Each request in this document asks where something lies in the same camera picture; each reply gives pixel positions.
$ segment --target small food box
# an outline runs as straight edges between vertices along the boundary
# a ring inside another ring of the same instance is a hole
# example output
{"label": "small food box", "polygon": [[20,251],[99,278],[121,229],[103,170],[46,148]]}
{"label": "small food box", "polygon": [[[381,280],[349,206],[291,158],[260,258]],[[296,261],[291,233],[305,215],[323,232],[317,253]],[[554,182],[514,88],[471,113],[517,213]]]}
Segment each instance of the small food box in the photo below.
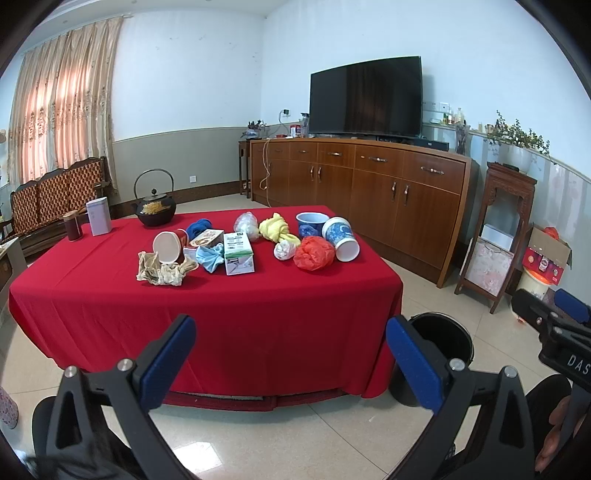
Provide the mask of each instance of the small food box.
{"label": "small food box", "polygon": [[255,271],[251,243],[244,232],[225,233],[223,250],[226,275],[239,275]]}
{"label": "small food box", "polygon": [[212,230],[208,228],[204,232],[197,235],[189,243],[195,248],[197,247],[215,247],[217,244],[223,243],[223,230]]}
{"label": "small food box", "polygon": [[552,238],[534,225],[522,263],[524,267],[558,285],[565,266],[572,266],[573,253],[566,242]]}

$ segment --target human hand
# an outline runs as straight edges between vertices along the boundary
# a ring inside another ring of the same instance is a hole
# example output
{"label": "human hand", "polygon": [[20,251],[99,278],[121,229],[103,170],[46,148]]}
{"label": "human hand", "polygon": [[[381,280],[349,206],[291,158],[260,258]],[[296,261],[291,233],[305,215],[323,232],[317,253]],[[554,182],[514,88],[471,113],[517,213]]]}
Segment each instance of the human hand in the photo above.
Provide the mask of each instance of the human hand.
{"label": "human hand", "polygon": [[[570,395],[564,397],[558,402],[556,408],[550,414],[548,423],[553,425],[552,430],[546,435],[544,440],[544,446],[540,450],[538,456],[535,459],[535,471],[543,471],[551,462],[556,450],[558,449],[558,443],[560,441],[560,430],[566,417],[566,412],[569,409]],[[583,415],[574,427],[573,437],[577,435],[577,432],[581,428],[583,421],[585,420],[586,414]]]}

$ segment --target blue face mask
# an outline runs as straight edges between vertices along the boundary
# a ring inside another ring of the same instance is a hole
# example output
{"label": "blue face mask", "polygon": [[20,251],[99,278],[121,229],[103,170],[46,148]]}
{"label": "blue face mask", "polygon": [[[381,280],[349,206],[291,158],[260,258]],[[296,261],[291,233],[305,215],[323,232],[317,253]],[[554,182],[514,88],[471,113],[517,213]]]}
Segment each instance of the blue face mask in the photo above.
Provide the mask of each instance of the blue face mask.
{"label": "blue face mask", "polygon": [[198,247],[195,259],[205,270],[213,273],[218,265],[223,264],[223,244],[211,248]]}

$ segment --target blue gripper pad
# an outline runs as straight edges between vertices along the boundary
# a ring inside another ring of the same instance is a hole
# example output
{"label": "blue gripper pad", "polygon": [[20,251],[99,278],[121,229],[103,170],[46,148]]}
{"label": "blue gripper pad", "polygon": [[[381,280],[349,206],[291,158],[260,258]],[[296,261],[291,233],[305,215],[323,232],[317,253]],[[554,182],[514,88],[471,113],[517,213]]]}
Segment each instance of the blue gripper pad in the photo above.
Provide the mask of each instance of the blue gripper pad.
{"label": "blue gripper pad", "polygon": [[[443,354],[432,342],[424,340],[402,316],[389,319],[386,341],[418,402],[423,408],[437,413],[444,400],[441,367],[445,366],[446,360]],[[434,366],[430,360],[443,363]]]}
{"label": "blue gripper pad", "polygon": [[589,321],[589,307],[566,290],[560,288],[556,291],[554,303],[577,322],[587,323]]}
{"label": "blue gripper pad", "polygon": [[140,354],[136,370],[140,375],[138,401],[144,411],[162,405],[196,338],[195,320],[180,316],[159,340],[151,342]]}

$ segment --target cabinet door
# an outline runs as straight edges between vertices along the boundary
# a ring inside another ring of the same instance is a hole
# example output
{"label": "cabinet door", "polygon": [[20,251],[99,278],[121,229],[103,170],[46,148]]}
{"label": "cabinet door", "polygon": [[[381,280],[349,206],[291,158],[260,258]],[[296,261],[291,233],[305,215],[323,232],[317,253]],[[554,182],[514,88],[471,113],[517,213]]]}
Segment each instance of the cabinet door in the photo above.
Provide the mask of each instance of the cabinet door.
{"label": "cabinet door", "polygon": [[290,161],[269,160],[269,198],[289,205]]}
{"label": "cabinet door", "polygon": [[251,163],[251,185],[252,192],[255,195],[266,195],[265,189],[267,188],[267,182],[262,182],[266,176],[267,171],[265,170],[265,166],[262,163],[262,154],[254,154]]}
{"label": "cabinet door", "polygon": [[316,166],[316,203],[326,205],[338,216],[349,216],[353,169],[333,165]]}
{"label": "cabinet door", "polygon": [[353,230],[389,245],[394,234],[397,199],[404,185],[397,177],[355,170],[349,220]]}
{"label": "cabinet door", "polygon": [[289,205],[316,204],[317,165],[303,161],[290,162]]}
{"label": "cabinet door", "polygon": [[460,196],[403,180],[400,188],[392,246],[436,268],[441,268]]}

